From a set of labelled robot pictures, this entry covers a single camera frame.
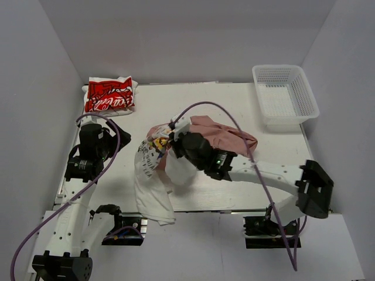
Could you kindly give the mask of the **pink t-shirt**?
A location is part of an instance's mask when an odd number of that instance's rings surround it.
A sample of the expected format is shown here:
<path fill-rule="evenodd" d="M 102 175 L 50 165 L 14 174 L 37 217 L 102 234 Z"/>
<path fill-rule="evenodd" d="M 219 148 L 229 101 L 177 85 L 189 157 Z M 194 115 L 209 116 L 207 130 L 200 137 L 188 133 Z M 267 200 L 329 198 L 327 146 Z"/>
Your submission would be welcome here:
<path fill-rule="evenodd" d="M 202 136 L 206 138 L 214 148 L 248 156 L 247 149 L 245 148 L 241 137 L 242 134 L 238 129 L 214 122 L 214 120 L 207 115 L 192 116 L 190 117 L 190 121 L 190 132 L 202 134 Z M 160 124 L 152 127 L 146 136 L 150 137 L 156 131 L 156 129 L 162 125 L 166 124 Z M 251 152 L 254 152 L 258 145 L 258 140 L 247 132 L 244 132 L 244 137 L 247 147 L 249 150 L 251 150 Z M 166 156 L 162 158 L 157 169 L 164 170 L 165 166 Z"/>

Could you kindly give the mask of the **white cartoon print t-shirt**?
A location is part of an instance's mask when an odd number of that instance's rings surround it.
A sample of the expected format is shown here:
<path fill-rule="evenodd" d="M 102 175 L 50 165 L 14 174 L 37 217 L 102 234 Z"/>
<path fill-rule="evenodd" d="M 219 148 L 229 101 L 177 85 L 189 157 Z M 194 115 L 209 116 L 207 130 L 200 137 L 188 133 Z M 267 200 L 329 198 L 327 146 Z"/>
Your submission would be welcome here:
<path fill-rule="evenodd" d="M 184 185 L 197 173 L 197 168 L 186 158 L 177 158 L 171 147 L 169 131 L 168 124 L 156 129 L 141 142 L 134 158 L 137 209 L 143 217 L 159 225 L 174 224 L 176 220 L 169 199 L 172 190 L 164 185 L 158 174 L 160 170 L 157 168 L 162 158 L 166 156 L 165 173 L 173 184 Z"/>

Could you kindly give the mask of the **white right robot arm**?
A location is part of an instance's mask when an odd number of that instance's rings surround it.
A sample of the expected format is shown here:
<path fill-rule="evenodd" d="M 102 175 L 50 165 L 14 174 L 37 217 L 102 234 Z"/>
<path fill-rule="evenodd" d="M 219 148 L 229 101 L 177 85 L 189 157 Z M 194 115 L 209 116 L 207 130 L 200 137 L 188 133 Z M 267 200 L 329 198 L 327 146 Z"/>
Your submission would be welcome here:
<path fill-rule="evenodd" d="M 268 219 L 276 224 L 286 226 L 304 215 L 317 219 L 329 216 L 334 182 L 314 160 L 300 166 L 255 162 L 214 148 L 201 134 L 191 132 L 173 137 L 171 145 L 177 157 L 184 157 L 212 179 L 260 184 L 267 196 L 270 187 L 289 193 L 279 203 L 270 202 L 273 210 Z"/>

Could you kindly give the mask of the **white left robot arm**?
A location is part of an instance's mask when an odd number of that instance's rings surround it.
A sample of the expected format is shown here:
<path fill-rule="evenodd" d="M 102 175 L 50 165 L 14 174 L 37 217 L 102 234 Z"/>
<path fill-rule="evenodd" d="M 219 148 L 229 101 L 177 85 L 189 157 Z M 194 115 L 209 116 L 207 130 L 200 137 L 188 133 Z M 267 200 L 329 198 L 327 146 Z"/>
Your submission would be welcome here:
<path fill-rule="evenodd" d="M 68 156 L 61 206 L 42 222 L 56 221 L 44 253 L 35 255 L 32 261 L 33 270 L 42 280 L 89 280 L 91 252 L 101 244 L 113 221 L 113 215 L 105 212 L 84 226 L 99 178 L 130 143 L 131 135 L 112 119 L 106 118 L 105 125 L 100 125 L 95 118 L 95 114 L 85 114 L 77 120 L 79 142 Z"/>

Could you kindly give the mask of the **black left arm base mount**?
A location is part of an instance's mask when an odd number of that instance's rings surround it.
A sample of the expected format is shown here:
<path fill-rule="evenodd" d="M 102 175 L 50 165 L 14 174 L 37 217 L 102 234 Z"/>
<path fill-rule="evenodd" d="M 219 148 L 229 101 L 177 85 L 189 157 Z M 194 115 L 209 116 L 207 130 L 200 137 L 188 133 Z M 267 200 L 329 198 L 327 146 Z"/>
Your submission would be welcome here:
<path fill-rule="evenodd" d="M 109 215 L 109 226 L 101 239 L 105 246 L 141 246 L 143 244 L 148 220 L 136 213 L 123 213 L 119 206 L 113 204 L 100 205 L 90 210 L 90 222 L 99 219 L 100 214 Z"/>

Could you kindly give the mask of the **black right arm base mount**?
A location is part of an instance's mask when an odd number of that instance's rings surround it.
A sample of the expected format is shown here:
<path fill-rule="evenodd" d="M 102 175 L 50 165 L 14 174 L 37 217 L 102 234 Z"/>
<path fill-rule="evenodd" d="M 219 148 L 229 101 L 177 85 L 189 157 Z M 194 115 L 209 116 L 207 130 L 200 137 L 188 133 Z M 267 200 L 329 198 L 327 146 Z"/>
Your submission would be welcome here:
<path fill-rule="evenodd" d="M 286 248 L 279 226 L 270 220 L 270 215 L 271 207 L 268 207 L 264 215 L 243 217 L 247 249 Z M 290 248 L 301 247 L 299 233 L 302 227 L 300 224 L 301 220 L 297 219 L 282 228 Z"/>

